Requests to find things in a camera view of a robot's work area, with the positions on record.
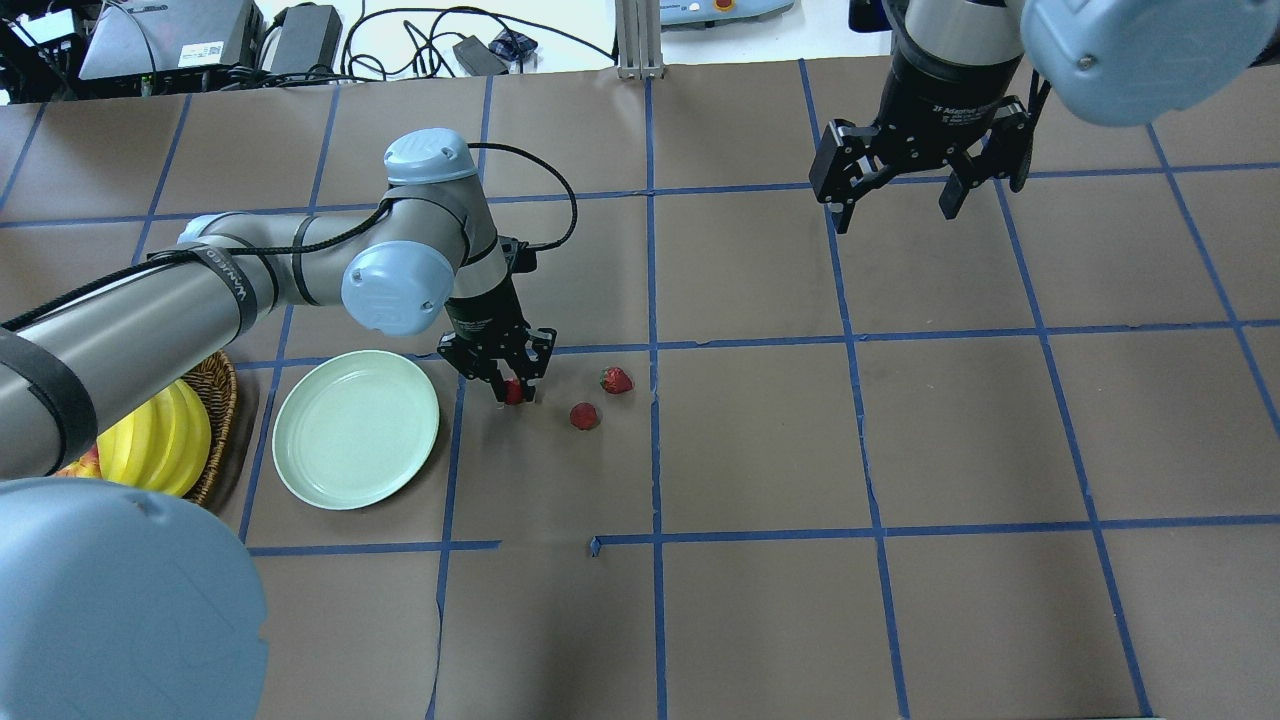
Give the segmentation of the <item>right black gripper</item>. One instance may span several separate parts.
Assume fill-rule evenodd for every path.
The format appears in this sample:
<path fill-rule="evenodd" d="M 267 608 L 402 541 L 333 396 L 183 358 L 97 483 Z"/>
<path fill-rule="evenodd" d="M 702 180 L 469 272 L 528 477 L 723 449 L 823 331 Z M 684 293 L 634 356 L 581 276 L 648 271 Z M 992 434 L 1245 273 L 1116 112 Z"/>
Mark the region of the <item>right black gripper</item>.
<path fill-rule="evenodd" d="M 1024 54 L 988 65 L 946 61 L 916 45 L 899 45 L 876 119 L 833 119 L 809 170 L 815 200 L 829 206 L 836 234 L 846 234 L 858 202 L 892 179 L 947 169 L 938 208 L 954 220 L 969 193 L 991 179 L 1025 187 L 1036 135 L 1036 104 L 1009 87 Z"/>

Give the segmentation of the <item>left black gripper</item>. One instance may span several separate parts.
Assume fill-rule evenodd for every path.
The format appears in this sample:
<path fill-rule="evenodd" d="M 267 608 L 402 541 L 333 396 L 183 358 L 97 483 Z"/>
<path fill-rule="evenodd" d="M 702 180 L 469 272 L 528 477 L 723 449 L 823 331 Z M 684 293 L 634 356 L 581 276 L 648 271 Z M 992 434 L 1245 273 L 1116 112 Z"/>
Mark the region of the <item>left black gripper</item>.
<path fill-rule="evenodd" d="M 480 259 L 461 268 L 445 302 L 452 332 L 442 336 L 436 352 L 461 377 L 488 383 L 498 404 L 508 397 L 500 363 L 518 378 L 518 404 L 530 404 L 556 348 L 557 331 L 529 324 L 512 279 L 536 268 L 530 243 L 498 237 Z"/>

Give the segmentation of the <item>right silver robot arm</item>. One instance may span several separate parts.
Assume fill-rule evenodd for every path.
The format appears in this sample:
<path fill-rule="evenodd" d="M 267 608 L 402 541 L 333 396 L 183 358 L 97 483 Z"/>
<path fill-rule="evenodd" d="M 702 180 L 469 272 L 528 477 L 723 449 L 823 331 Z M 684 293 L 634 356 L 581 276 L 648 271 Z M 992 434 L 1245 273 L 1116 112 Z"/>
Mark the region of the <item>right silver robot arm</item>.
<path fill-rule="evenodd" d="M 1024 187 L 1050 96 L 1143 126 L 1276 63 L 1277 18 L 1275 1 L 852 1 L 854 31 L 890 32 L 890 72 L 869 126 L 824 127 L 812 192 L 845 233 L 869 192 L 946 170 L 952 219 L 987 181 Z"/>

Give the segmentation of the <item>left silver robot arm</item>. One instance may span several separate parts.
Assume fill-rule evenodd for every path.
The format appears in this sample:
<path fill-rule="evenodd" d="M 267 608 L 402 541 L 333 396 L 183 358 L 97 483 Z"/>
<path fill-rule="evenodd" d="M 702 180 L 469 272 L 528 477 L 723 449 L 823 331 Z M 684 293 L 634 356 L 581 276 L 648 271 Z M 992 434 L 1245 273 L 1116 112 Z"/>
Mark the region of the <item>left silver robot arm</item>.
<path fill-rule="evenodd" d="M 3 716 L 251 719 L 268 676 L 268 600 L 215 514 L 113 480 L 64 477 L 110 425 L 283 305 L 340 305 L 412 336 L 506 396 L 530 393 L 557 333 L 513 274 L 534 246 L 492 218 L 474 145 L 416 129 L 387 190 L 346 229 L 305 214 L 195 218 L 179 243 L 3 324 Z"/>

